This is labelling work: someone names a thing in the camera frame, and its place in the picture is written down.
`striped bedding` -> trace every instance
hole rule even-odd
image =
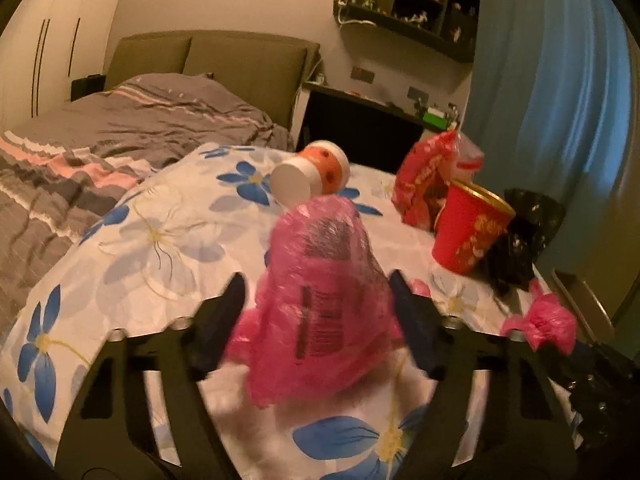
[[[204,142],[292,148],[202,76],[148,74],[0,134],[0,340],[31,288],[151,174]]]

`wardrobe door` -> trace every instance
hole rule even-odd
[[[42,51],[40,85],[36,96],[37,115],[60,108],[70,99],[69,59],[83,1],[53,0],[47,41]]]
[[[118,0],[83,0],[70,77],[103,73],[104,56]]]
[[[0,119],[9,130],[35,114],[42,45],[53,0],[22,0],[0,36]]]

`blue curtain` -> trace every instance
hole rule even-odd
[[[543,270],[575,270],[598,236],[631,110],[625,25],[611,0],[481,0],[463,130],[485,153],[476,181],[568,208]]]

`wall shelf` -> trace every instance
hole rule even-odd
[[[365,0],[349,1],[340,13],[343,20],[369,20],[456,61],[474,60],[480,0],[377,0],[374,9],[363,7]],[[336,19],[339,11],[335,0]],[[426,23],[408,22],[422,13]]]

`floral tablecloth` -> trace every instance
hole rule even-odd
[[[218,295],[236,271],[248,283],[246,308],[254,306],[270,230],[283,213],[269,175],[288,156],[204,145],[133,189],[31,291],[0,352],[0,392],[42,456],[54,462],[68,410],[110,330],[158,332]],[[352,173],[341,194],[360,211],[383,270],[424,280],[443,312],[497,333],[503,314],[491,289],[442,269],[431,258],[431,235],[400,222],[389,200],[394,177],[361,166]],[[246,372],[226,364],[200,383],[245,479],[387,480],[434,387],[401,349],[332,398],[258,410],[244,390]],[[162,457],[177,462],[159,377],[147,379]],[[477,372],[459,461],[474,452],[485,386]]]

